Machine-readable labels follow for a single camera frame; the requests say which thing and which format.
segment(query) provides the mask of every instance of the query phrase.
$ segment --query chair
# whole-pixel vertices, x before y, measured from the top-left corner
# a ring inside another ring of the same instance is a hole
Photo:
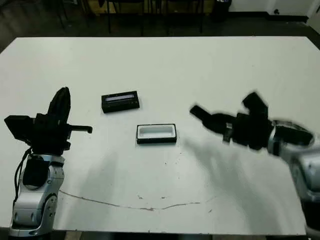
[[[203,31],[203,15],[204,15],[204,0],[165,0],[165,18],[166,18],[166,34],[169,35],[169,2],[187,2],[187,8],[189,10],[190,4],[192,2],[197,2],[196,4],[196,13],[198,12],[200,5],[200,24],[199,31],[202,33]]]
[[[121,11],[121,4],[122,3],[140,3],[141,4],[141,36],[144,35],[144,11],[145,11],[145,0],[106,0],[106,9],[107,9],[107,15],[108,15],[108,31],[111,33],[111,19],[110,19],[110,6],[109,3],[115,3],[119,4],[119,11]]]

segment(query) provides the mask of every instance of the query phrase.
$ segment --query black box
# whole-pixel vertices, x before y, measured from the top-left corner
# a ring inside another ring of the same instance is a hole
[[[137,91],[127,91],[101,96],[101,108],[104,113],[138,109],[139,107]]]

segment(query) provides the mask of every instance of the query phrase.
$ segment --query white wall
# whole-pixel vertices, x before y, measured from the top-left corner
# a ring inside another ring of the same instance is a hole
[[[280,15],[310,17],[320,4],[320,0],[232,0],[231,12],[268,12]]]
[[[267,0],[232,0],[231,12],[264,12]]]
[[[269,14],[274,14],[274,10],[278,9],[280,15],[306,16],[311,5],[315,0],[276,0],[269,5],[267,10]]]

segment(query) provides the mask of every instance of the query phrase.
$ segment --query chair leg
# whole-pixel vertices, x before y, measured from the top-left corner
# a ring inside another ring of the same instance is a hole
[[[65,17],[66,20],[68,20],[68,16],[67,16],[65,5],[64,5],[64,0],[61,0],[60,2],[61,2],[62,10],[63,10],[63,13],[64,13],[64,17]]]
[[[201,0],[196,1],[196,7],[195,7],[195,12],[199,12],[199,5],[200,5]]]
[[[169,35],[169,7],[168,0],[165,0],[165,27],[166,27],[166,35]]]
[[[204,21],[204,5],[205,0],[201,0],[201,16],[200,16],[200,33],[203,32],[203,21]]]
[[[150,0],[150,8],[151,8],[151,14],[154,14],[154,6],[152,4],[152,0]]]
[[[189,1],[187,2],[187,5],[186,5],[186,11],[187,11],[187,13],[189,13],[189,11],[190,11],[190,5],[191,5],[191,1],[189,0]]]
[[[54,2],[53,4],[55,5],[55,13],[59,18],[60,24],[61,24],[62,28],[65,29],[64,22],[62,21],[62,18],[61,18],[61,15],[60,15],[60,7],[59,7],[60,4],[59,4],[59,2]]]
[[[141,4],[142,4],[142,7],[141,7],[141,36],[143,36],[144,35],[144,18],[145,18],[145,15],[144,15],[145,1],[142,0]]]
[[[78,0],[78,4],[81,8],[81,14],[83,15],[83,18],[85,20],[85,24],[87,27],[89,27],[89,24],[88,24],[88,20],[87,20],[87,12],[88,12],[88,8],[85,4],[85,1],[87,0]]]
[[[111,33],[111,24],[110,24],[110,7],[109,7],[109,1],[106,1],[106,9],[108,14],[108,32]]]
[[[113,4],[113,8],[114,8],[115,13],[118,13],[119,11],[121,12],[121,10],[120,10],[120,8],[121,8],[120,3],[119,3],[119,11],[117,10],[116,3],[113,2],[112,4]]]

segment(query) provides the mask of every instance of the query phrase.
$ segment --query table surface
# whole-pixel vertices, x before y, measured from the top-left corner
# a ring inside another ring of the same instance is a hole
[[[304,216],[286,164],[206,130],[199,103],[236,113],[258,90],[271,118],[320,132],[319,50],[305,37],[17,38],[0,54],[0,116],[46,113],[68,86],[56,230],[300,235]],[[140,108],[103,114],[101,95],[137,90]],[[175,145],[137,145],[139,124],[175,123]],[[0,227],[27,145],[0,124]]]

